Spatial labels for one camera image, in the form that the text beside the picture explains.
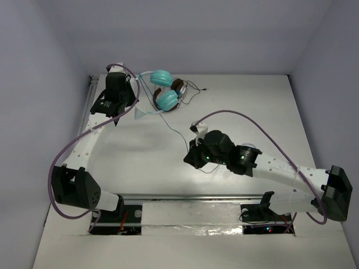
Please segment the teal headphones with cable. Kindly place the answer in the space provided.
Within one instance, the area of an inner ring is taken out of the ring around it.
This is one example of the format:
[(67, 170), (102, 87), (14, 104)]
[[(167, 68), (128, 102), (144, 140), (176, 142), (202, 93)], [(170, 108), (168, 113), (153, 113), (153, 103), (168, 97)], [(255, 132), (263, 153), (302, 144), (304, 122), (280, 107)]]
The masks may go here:
[(168, 71), (160, 69), (139, 73), (136, 76), (136, 81), (142, 86), (153, 110), (145, 112), (137, 106), (135, 108), (135, 119), (140, 119), (147, 115), (159, 115), (169, 130), (180, 135), (184, 143), (186, 143), (184, 135), (172, 128), (163, 115), (177, 110), (181, 104), (189, 104), (189, 102), (183, 101), (187, 94), (188, 81), (178, 77), (173, 78)]

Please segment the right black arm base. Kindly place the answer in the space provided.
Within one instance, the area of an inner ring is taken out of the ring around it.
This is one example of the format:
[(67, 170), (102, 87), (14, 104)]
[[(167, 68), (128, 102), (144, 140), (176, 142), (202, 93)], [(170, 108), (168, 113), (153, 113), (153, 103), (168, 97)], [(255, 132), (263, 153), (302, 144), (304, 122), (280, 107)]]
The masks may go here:
[(291, 214), (278, 215), (270, 206), (273, 191), (265, 192), (259, 203), (242, 204), (238, 217), (245, 235), (295, 234)]

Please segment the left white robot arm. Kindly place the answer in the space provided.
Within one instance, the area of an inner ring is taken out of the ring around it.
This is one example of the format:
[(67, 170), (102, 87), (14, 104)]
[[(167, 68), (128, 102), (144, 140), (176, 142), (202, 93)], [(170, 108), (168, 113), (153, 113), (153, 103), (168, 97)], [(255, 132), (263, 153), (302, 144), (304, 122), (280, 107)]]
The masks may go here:
[(122, 196), (101, 189), (93, 177), (97, 154), (107, 137), (117, 126), (120, 117), (127, 114), (139, 99), (132, 89), (135, 78), (123, 69), (112, 67), (105, 78), (105, 89), (90, 109), (86, 129), (65, 148), (72, 148), (69, 156), (60, 166), (51, 164), (48, 178), (48, 193), (54, 210), (70, 220), (59, 205), (84, 209), (86, 213), (98, 211), (112, 220), (124, 217)]

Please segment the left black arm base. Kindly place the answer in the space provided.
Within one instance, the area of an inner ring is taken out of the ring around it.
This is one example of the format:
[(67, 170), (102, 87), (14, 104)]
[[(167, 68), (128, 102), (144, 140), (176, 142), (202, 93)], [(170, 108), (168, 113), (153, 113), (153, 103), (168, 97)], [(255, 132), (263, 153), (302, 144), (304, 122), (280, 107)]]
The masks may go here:
[(126, 202), (120, 196), (115, 211), (100, 212), (97, 223), (97, 214), (93, 212), (89, 227), (91, 235), (141, 235), (142, 203)]

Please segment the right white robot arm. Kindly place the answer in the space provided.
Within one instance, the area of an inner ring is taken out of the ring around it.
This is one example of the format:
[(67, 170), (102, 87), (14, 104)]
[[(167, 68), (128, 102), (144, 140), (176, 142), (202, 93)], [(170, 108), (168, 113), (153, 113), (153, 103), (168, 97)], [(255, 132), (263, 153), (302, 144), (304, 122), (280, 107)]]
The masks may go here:
[(339, 166), (326, 170), (291, 164), (254, 147), (235, 145), (219, 130), (191, 140), (183, 160), (195, 169), (214, 163), (237, 175), (289, 186), (291, 192), (282, 196), (277, 191), (265, 192), (259, 206), (259, 214), (265, 220), (290, 212), (318, 212), (329, 220), (347, 220), (353, 187)]

